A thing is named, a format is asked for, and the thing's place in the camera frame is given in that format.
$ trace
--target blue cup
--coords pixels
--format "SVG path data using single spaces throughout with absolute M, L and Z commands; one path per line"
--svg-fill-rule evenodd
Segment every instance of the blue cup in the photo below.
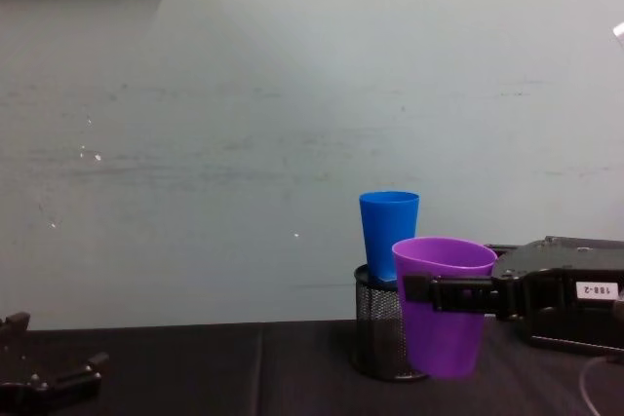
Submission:
M 392 246 L 416 235 L 419 203 L 420 196 L 411 192 L 369 192 L 360 196 L 369 273 L 382 281 L 397 279 Z

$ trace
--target white wall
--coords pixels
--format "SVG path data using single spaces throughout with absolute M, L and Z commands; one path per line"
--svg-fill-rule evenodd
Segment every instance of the white wall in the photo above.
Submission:
M 377 188 L 422 194 L 423 235 L 622 239 L 623 20 L 624 0 L 0 0 L 2 314 L 353 317 Z

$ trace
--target cup rim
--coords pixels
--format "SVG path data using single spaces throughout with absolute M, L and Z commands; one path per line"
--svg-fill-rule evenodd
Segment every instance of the cup rim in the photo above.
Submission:
M 484 246 L 483 244 L 479 244 L 479 243 L 475 243 L 474 241 L 468 241 L 467 239 L 461 239 L 461 238 L 450 238 L 447 236 L 423 236 L 423 237 L 418 237 L 418 238 L 409 238 L 409 239 L 403 239 L 402 241 L 398 241 L 397 243 L 395 243 L 392 246 L 392 253 L 394 255 L 399 255 L 403 258 L 409 258 L 412 260 L 418 260 L 418 262 L 422 262 L 422 263 L 426 263 L 429 265 L 444 265 L 444 266 L 450 266 L 447 265 L 445 263 L 439 263 L 439 262 L 432 262 L 430 260 L 425 260 L 423 258 L 415 258 L 415 257 L 408 257 L 406 255 L 401 254 L 400 252 L 397 251 L 397 247 L 401 247 L 403 244 L 409 244 L 413 241 L 439 241 L 439 240 L 444 240 L 444 241 L 458 241 L 460 243 L 463 244 L 468 244 L 471 246 L 476 246 L 476 247 L 482 247 L 485 248 L 487 250 L 489 250 L 492 253 L 492 260 L 491 263 L 494 264 L 496 262 L 496 259 L 498 258 L 496 256 L 496 252 L 494 252 L 491 248 Z M 470 271 L 470 270 L 479 270 L 482 269 L 484 267 L 486 267 L 487 265 L 489 265 L 489 263 L 484 263 L 481 265 L 475 265 L 475 266 L 471 266 L 471 267 L 466 267 L 466 266 L 460 266 L 460 265 L 452 265 L 453 269 L 457 269 L 457 270 L 465 270 L 465 271 Z
M 360 202 L 367 204 L 402 204 L 420 199 L 420 195 L 401 190 L 379 190 L 366 192 L 360 196 Z

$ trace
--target black object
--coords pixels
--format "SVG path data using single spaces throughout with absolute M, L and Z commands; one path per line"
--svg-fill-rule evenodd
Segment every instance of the black object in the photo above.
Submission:
M 95 355 L 69 372 L 46 372 L 24 352 L 29 320 L 22 312 L 0 321 L 0 414 L 48 414 L 96 397 L 108 355 Z
M 491 277 L 407 276 L 407 300 L 517 320 L 534 345 L 624 352 L 624 321 L 616 318 L 624 305 L 615 301 L 624 288 L 624 243 L 549 236 L 491 248 L 500 254 Z
M 410 382 L 426 377 L 408 363 L 397 282 L 369 276 L 367 265 L 355 273 L 356 346 L 352 363 L 380 380 Z

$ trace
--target purple cup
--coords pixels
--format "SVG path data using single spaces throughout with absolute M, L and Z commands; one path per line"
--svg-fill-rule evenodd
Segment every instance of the purple cup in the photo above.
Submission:
M 496 254 L 480 244 L 453 238 L 406 239 L 394 244 L 392 253 L 397 264 L 409 363 L 432 377 L 469 375 L 477 363 L 485 316 L 435 312 L 431 304 L 407 302 L 403 277 L 419 273 L 489 276 Z

